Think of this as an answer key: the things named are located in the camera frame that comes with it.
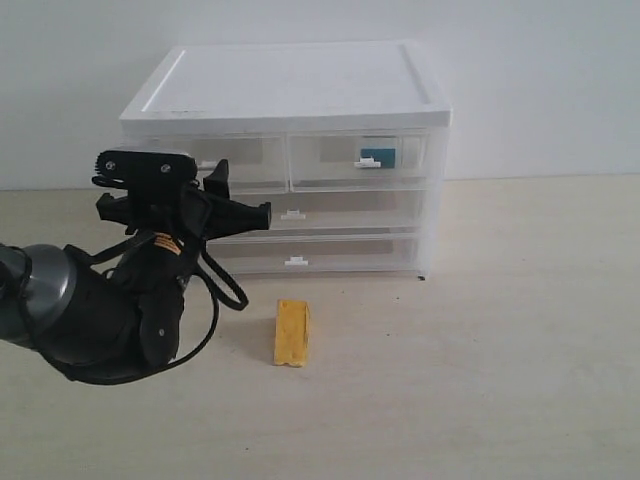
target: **cabinet top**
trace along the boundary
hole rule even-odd
[[[447,126],[413,41],[176,47],[120,119],[125,134]]]

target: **drawer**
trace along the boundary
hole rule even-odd
[[[422,223],[425,191],[358,191],[234,195],[241,203],[271,202],[271,230],[417,227]]]
[[[397,135],[372,132],[291,135],[294,191],[412,190],[431,173],[425,131]]]
[[[229,161],[229,186],[238,193],[284,192],[287,178],[284,139],[273,137],[185,138],[141,140],[136,146],[168,148],[187,153],[198,163],[198,178],[217,163]]]
[[[209,253],[230,273],[417,270],[418,240],[299,241],[218,244]]]

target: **blue object in drawer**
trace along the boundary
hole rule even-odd
[[[363,148],[360,150],[360,158],[373,158],[380,162],[380,168],[396,168],[395,148]]]

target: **white wall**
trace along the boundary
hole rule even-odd
[[[640,172],[634,0],[0,0],[0,189],[86,187],[175,44],[421,37],[450,178]]]

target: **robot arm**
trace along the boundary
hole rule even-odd
[[[183,154],[110,150],[96,169],[96,185],[127,190],[125,197],[98,200],[100,218],[126,225],[131,237],[95,256],[72,245],[0,244],[0,338],[37,351],[70,380],[118,385],[193,358],[213,335],[219,302],[236,310],[247,306],[206,243],[268,229],[271,207],[229,199],[226,160],[204,179],[204,190],[195,161]],[[92,268],[116,257],[113,269]],[[200,258],[237,299],[216,285]],[[203,341],[172,362],[192,276],[205,282],[214,316]]]

